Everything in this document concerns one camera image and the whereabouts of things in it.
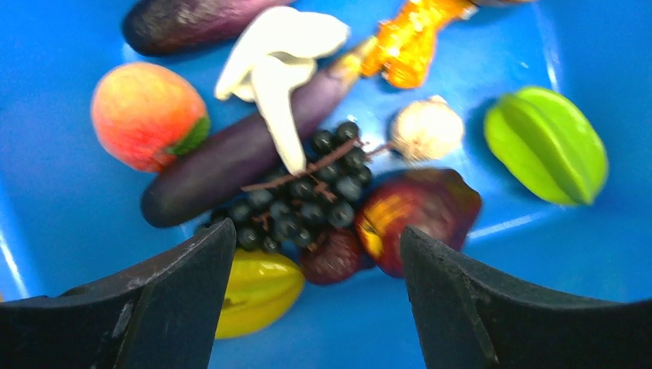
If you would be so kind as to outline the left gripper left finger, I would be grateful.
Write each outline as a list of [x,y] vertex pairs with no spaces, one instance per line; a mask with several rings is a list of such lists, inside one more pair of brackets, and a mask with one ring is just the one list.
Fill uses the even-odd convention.
[[3,368],[206,368],[235,252],[223,220],[57,297],[1,306]]

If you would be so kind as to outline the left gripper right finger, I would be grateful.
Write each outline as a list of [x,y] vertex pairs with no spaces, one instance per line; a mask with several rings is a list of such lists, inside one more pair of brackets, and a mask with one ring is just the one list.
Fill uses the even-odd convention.
[[413,227],[401,257],[429,368],[649,368],[651,302],[556,291],[454,251]]

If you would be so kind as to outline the orange peach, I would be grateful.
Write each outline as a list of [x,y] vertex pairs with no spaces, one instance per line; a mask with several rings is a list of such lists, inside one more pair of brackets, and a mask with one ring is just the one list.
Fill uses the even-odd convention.
[[143,172],[160,172],[193,151],[211,127],[205,101],[193,85],[143,61],[120,65],[98,81],[91,120],[101,146]]

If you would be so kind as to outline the white garlic mushroom toy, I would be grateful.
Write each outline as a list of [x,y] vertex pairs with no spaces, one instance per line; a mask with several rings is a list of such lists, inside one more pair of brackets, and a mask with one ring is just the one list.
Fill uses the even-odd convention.
[[243,31],[216,82],[218,100],[236,95],[257,105],[293,175],[306,169],[307,159],[291,113],[291,93],[313,77],[319,58],[333,55],[350,35],[350,26],[333,15],[271,7]]

